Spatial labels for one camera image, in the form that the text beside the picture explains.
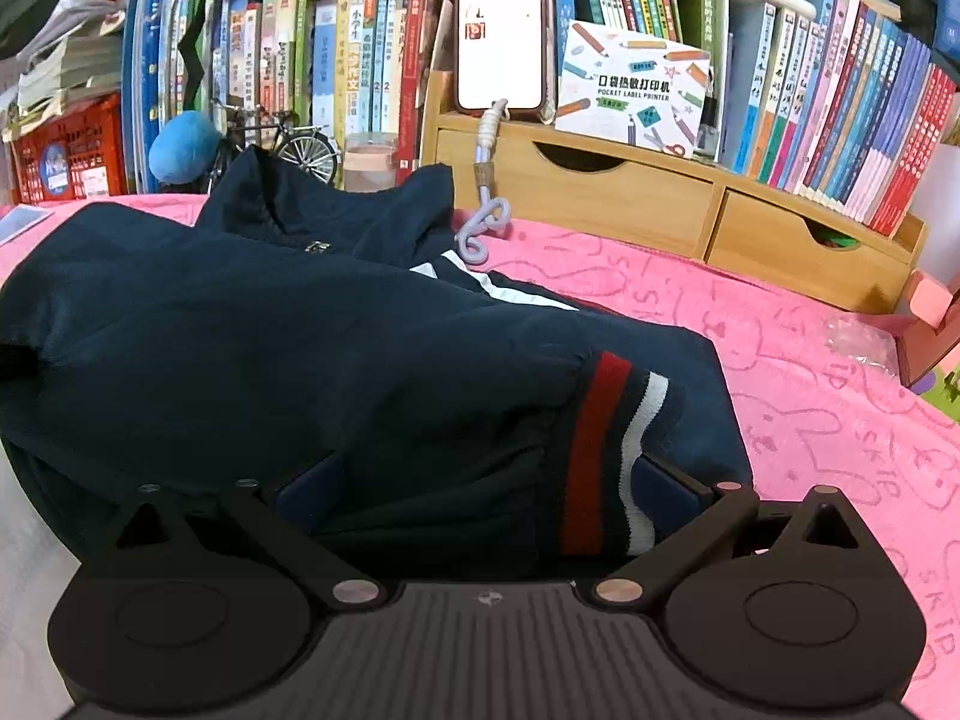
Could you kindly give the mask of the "white and navy jacket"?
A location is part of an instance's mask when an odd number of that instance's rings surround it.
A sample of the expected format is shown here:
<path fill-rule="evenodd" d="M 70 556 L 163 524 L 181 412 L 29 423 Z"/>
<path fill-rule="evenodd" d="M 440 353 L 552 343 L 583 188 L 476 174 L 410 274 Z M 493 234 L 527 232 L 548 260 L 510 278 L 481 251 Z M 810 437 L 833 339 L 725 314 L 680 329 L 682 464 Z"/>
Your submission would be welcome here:
<path fill-rule="evenodd" d="M 662 718 L 703 691 L 602 575 L 750 461 L 715 344 L 455 253 L 452 179 L 258 149 L 2 286 L 2 444 L 78 557 L 76 718 Z"/>

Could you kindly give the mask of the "pink patterned table cloth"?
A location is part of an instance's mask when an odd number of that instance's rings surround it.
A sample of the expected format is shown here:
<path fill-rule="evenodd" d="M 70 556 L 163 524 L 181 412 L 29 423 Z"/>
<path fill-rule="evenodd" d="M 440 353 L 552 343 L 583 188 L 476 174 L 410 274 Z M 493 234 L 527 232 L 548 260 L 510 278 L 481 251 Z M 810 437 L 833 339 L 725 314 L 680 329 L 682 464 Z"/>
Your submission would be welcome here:
<path fill-rule="evenodd" d="M 2 433 L 70 544 L 143 483 L 275 486 L 376 575 L 621 556 L 641 455 L 856 504 L 918 598 L 910 692 L 958 712 L 958 429 L 827 346 L 825 310 L 581 234 L 457 257 L 441 172 L 80 202 L 2 249 Z"/>

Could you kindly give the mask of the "clear plastic wrapper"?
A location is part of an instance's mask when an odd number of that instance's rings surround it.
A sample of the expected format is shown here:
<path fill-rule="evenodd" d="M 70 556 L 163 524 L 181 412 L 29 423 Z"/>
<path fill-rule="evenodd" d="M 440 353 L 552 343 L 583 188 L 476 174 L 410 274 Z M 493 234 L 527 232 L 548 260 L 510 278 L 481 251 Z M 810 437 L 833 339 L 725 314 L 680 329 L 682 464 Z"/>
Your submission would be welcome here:
<path fill-rule="evenodd" d="M 896 348 L 896 317 L 843 314 L 825 322 L 827 346 L 862 366 L 873 367 L 894 379 L 900 377 Z"/>

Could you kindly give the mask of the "pink toy house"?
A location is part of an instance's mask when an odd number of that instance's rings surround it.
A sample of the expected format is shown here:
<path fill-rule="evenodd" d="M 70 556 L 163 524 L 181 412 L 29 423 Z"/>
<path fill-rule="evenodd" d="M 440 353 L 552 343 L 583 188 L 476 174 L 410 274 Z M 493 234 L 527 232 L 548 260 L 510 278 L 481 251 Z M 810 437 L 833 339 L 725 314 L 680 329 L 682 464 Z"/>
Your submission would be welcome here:
<path fill-rule="evenodd" d="M 950 283 L 914 270 L 903 293 L 911 322 L 898 340 L 901 383 L 926 403 L 958 421 L 960 304 L 958 278 Z"/>

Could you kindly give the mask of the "wooden drawer organizer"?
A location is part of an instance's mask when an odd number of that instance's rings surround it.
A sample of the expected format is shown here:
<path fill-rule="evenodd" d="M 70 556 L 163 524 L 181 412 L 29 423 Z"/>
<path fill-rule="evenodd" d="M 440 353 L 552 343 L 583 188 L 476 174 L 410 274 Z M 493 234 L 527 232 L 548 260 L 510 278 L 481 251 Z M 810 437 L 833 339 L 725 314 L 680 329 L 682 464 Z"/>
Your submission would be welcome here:
<path fill-rule="evenodd" d="M 864 314 L 895 309 L 928 237 L 916 216 L 885 238 L 720 167 L 539 122 L 501 124 L 493 171 L 519 220 L 682 255 Z"/>

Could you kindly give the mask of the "pink lidded cup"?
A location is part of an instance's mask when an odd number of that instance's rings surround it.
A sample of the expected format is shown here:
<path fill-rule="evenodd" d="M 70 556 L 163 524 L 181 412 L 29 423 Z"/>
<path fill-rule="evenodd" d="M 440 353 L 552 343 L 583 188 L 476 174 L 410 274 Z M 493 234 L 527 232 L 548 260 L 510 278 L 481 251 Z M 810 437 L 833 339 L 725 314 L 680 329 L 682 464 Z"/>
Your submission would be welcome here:
<path fill-rule="evenodd" d="M 343 148 L 343 190 L 382 192 L 397 179 L 397 135 L 363 132 L 348 135 Z"/>

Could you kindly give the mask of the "miniature bicycle model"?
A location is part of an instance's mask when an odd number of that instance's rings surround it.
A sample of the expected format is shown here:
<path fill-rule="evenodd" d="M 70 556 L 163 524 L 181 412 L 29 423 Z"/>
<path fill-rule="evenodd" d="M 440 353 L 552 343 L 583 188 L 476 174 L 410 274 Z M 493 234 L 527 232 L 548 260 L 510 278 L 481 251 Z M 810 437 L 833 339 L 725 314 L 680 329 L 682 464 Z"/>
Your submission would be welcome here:
<path fill-rule="evenodd" d="M 213 109 L 226 115 L 226 132 L 221 135 L 206 173 L 208 192 L 217 187 L 229 166 L 251 145 L 262 146 L 275 158 L 299 167 L 325 185 L 335 184 L 342 164 L 340 148 L 319 127 L 302 124 L 294 110 L 274 114 L 260 104 L 249 109 L 228 103 L 215 103 Z"/>

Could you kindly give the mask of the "blue notebook on table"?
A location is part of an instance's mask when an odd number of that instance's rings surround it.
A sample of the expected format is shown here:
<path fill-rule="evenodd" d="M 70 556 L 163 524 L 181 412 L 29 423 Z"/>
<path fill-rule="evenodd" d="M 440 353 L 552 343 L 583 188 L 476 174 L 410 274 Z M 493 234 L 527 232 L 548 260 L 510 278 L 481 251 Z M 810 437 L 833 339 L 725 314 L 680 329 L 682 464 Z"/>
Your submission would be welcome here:
<path fill-rule="evenodd" d="M 5 206 L 0 215 L 0 245 L 19 238 L 52 216 L 52 210 L 31 205 Z"/>

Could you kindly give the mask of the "white patterned box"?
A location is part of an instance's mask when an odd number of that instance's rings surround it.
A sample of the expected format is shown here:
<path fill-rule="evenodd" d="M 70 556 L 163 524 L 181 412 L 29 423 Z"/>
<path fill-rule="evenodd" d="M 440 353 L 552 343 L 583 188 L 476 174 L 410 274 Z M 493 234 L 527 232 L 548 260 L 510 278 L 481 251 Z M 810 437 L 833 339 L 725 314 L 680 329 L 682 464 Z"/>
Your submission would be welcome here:
<path fill-rule="evenodd" d="M 553 126 L 690 158 L 709 80 L 706 50 L 574 21 L 566 36 Z"/>

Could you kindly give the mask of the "red plastic crate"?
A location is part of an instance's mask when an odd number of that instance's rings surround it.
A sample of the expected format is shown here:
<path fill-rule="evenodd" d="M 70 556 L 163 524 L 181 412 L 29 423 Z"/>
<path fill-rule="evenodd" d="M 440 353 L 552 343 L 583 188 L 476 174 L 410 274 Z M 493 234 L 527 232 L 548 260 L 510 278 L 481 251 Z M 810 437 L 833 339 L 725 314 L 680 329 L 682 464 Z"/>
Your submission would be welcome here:
<path fill-rule="evenodd" d="M 16 200 L 25 205 L 124 195 L 121 96 L 71 106 L 16 138 L 11 156 Z"/>

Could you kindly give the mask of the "row of colourful books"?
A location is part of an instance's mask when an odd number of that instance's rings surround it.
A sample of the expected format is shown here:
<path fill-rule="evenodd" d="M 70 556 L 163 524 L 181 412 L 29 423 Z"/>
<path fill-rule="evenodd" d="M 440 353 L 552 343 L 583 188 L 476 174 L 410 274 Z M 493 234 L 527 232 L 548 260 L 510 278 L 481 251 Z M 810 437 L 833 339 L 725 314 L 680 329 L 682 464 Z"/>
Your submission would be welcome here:
<path fill-rule="evenodd" d="M 562 132 L 703 156 L 893 236 L 958 88 L 867 0 L 584 0 L 562 16 Z"/>

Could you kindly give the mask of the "smartphone with lit screen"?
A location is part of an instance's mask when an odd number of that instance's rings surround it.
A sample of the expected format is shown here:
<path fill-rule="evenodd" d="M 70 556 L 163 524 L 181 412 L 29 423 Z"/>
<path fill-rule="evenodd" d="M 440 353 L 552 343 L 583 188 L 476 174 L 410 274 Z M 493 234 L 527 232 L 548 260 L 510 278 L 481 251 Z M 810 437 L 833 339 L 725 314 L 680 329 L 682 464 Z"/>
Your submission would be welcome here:
<path fill-rule="evenodd" d="M 455 105 L 467 112 L 505 99 L 516 115 L 547 100 L 545 0 L 455 0 Z"/>

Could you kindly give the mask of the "left row of books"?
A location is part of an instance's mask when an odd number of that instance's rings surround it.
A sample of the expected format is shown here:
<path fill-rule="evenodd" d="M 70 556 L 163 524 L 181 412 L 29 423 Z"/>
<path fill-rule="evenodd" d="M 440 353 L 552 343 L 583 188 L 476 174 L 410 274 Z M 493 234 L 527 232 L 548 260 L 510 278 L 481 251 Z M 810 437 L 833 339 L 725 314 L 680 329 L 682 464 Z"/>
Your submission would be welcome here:
<path fill-rule="evenodd" d="M 210 5 L 212 0 L 125 0 L 121 117 L 128 190 L 164 187 L 149 171 L 151 145 L 176 115 L 206 105 Z"/>

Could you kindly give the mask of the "stack of papers and books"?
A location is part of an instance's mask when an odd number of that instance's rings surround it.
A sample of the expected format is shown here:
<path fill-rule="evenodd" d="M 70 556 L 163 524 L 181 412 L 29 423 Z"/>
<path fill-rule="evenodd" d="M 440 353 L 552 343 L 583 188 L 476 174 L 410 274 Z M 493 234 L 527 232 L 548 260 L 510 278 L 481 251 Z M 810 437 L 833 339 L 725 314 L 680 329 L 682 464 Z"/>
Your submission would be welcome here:
<path fill-rule="evenodd" d="M 36 36 L 2 60 L 3 142 L 117 93 L 125 21 L 125 10 L 110 0 L 59 0 Z"/>

